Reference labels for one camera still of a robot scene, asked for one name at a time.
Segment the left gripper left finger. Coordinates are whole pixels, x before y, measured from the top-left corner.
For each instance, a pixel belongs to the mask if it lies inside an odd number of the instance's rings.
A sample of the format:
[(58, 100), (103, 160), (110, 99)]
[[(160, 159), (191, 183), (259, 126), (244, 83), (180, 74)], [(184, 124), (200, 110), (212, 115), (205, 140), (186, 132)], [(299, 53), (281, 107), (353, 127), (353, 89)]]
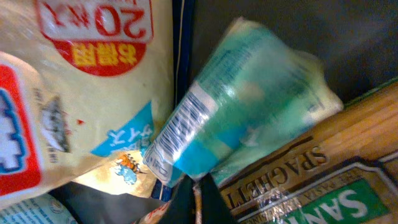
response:
[(196, 205), (193, 185), (194, 181), (186, 175), (179, 183), (168, 209), (158, 224), (195, 224)]

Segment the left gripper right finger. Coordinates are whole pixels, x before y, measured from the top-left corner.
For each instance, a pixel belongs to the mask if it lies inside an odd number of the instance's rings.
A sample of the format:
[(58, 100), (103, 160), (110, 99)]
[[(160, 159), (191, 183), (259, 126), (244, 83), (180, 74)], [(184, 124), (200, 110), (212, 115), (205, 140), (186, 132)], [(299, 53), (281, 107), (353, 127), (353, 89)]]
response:
[(201, 222), (203, 224), (238, 224), (210, 174), (199, 181), (199, 187), (201, 191)]

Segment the small teal tissue pack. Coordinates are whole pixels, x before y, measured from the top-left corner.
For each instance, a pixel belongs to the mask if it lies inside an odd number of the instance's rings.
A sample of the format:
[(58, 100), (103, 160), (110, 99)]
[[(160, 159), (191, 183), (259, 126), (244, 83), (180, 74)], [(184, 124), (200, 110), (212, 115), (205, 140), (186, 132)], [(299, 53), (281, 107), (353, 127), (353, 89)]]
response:
[(266, 26), (236, 19), (144, 162), (165, 185), (207, 174), (217, 184), (340, 112), (320, 61)]

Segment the teal wet wipes pack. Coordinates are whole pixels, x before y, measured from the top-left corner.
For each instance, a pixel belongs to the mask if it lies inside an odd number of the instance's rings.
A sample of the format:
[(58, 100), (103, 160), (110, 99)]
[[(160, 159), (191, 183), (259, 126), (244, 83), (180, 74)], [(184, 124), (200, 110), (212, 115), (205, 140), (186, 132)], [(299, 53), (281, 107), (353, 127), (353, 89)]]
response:
[(1, 210), (1, 224), (78, 224), (69, 210), (50, 194), (23, 200)]

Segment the orange spaghetti packet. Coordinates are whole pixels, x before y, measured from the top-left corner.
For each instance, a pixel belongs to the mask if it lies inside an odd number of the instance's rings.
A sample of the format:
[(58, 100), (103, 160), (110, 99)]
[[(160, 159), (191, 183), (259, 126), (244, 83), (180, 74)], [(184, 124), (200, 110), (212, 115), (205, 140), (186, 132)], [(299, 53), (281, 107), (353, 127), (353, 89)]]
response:
[[(218, 190), (237, 223), (396, 223), (397, 83), (358, 99)], [(193, 192), (195, 223), (202, 223), (199, 183)], [(157, 223), (170, 202), (141, 223)]]

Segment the cream snack bag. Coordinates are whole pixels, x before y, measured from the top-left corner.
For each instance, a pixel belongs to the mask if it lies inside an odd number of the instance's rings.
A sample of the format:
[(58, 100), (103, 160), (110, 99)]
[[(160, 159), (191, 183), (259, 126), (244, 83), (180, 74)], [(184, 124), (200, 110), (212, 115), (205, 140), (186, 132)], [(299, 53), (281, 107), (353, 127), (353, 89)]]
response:
[(1, 206), (69, 181), (148, 197), (96, 168), (141, 159), (173, 107), (172, 2), (1, 1)]

